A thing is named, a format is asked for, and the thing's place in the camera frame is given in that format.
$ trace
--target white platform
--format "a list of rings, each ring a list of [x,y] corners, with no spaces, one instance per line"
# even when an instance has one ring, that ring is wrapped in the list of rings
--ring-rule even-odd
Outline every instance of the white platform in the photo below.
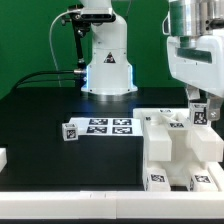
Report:
[[[152,114],[155,119],[146,120]],[[150,128],[145,124],[148,122],[162,125],[163,132],[167,132],[164,136],[172,141],[168,147],[171,155],[166,161],[151,161],[147,148],[150,142],[145,144],[143,171],[152,167],[164,169],[171,186],[187,186],[186,169],[193,170],[190,175],[197,170],[191,166],[193,162],[200,170],[206,170],[218,191],[171,192],[167,188],[163,192],[0,192],[0,219],[224,219],[224,171],[216,161],[220,158],[214,157],[212,162],[198,159],[192,149],[190,133],[194,127],[188,115],[188,109],[134,111],[134,118],[140,119],[144,127],[144,135],[149,134]],[[170,123],[183,126],[172,127]]]

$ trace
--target cable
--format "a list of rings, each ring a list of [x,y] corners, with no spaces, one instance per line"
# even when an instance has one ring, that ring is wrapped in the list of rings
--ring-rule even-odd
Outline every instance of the cable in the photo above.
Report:
[[[49,43],[50,43],[51,55],[52,55],[52,58],[53,58],[53,61],[54,61],[54,66],[55,66],[55,69],[57,71],[59,71],[59,67],[58,67],[58,62],[57,62],[57,59],[56,59],[56,56],[55,56],[55,52],[54,52],[54,48],[53,48],[53,43],[52,43],[52,33],[53,33],[54,25],[56,24],[56,22],[58,21],[58,19],[60,19],[62,16],[66,16],[66,15],[68,15],[70,13],[75,13],[75,12],[78,12],[78,11],[79,10],[72,10],[72,11],[67,11],[67,12],[61,13],[59,16],[57,16],[54,19],[54,21],[51,24],[50,31],[49,31]]]
[[[128,17],[128,15],[129,15],[129,12],[130,12],[130,9],[131,9],[131,5],[132,5],[132,1],[133,0],[130,0],[130,2],[129,2],[128,9],[127,9],[127,12],[126,12],[126,17]]]
[[[76,79],[60,79],[60,81],[75,81]],[[37,82],[58,82],[58,79],[46,79],[46,80],[33,80],[33,81],[25,81],[21,82],[17,85],[19,87],[20,85],[29,84],[29,83],[37,83]]]
[[[29,75],[26,75],[25,77],[21,78],[16,84],[12,87],[11,91],[14,91],[21,83],[23,83],[25,80],[30,79],[32,77],[40,76],[40,75],[59,75],[59,74],[74,74],[74,71],[67,70],[67,71],[40,71],[31,73]]]

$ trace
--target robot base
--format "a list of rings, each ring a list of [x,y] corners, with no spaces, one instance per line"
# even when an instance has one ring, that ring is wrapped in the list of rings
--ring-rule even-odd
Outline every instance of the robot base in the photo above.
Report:
[[[81,95],[84,98],[102,101],[116,102],[133,99],[137,96],[138,88],[134,85],[130,89],[90,89],[86,85],[81,88]]]
[[[89,92],[82,92],[82,96],[84,98],[102,101],[102,102],[117,102],[117,101],[124,101],[128,99],[133,99],[137,97],[137,91],[136,92],[130,92],[122,95],[99,95]]]

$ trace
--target black cable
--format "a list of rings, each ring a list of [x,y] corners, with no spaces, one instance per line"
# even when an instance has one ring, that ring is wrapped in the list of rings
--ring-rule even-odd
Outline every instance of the black cable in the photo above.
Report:
[[[16,84],[12,87],[11,91],[14,91],[19,85],[21,85],[25,80],[40,76],[40,75],[60,75],[60,74],[74,74],[74,71],[72,70],[65,70],[65,71],[40,71],[31,73],[29,75],[26,75],[25,77],[21,78]]]
[[[59,79],[59,81],[75,81],[76,79]],[[25,82],[21,82],[19,83],[19,85],[17,87],[19,87],[20,85],[24,85],[24,84],[29,84],[29,83],[37,83],[37,82],[57,82],[58,79],[44,79],[44,80],[33,80],[33,81],[25,81]]]

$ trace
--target white box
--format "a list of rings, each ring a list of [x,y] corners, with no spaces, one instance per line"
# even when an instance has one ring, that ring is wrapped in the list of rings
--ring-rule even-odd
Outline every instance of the white box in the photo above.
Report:
[[[196,126],[210,126],[211,122],[206,118],[206,104],[191,103],[190,104],[190,121]]]
[[[76,124],[62,124],[62,135],[65,141],[78,140],[78,126]]]
[[[80,219],[116,219],[116,192],[81,191],[78,205]]]
[[[191,172],[191,178],[188,182],[188,191],[210,192],[218,191],[218,188],[207,170],[196,170]]]
[[[224,142],[210,127],[193,127],[190,144],[201,162],[221,162],[223,160]]]
[[[145,122],[144,141],[149,161],[171,161],[172,140],[164,125]]]
[[[171,191],[166,171],[161,168],[147,169],[145,191]]]

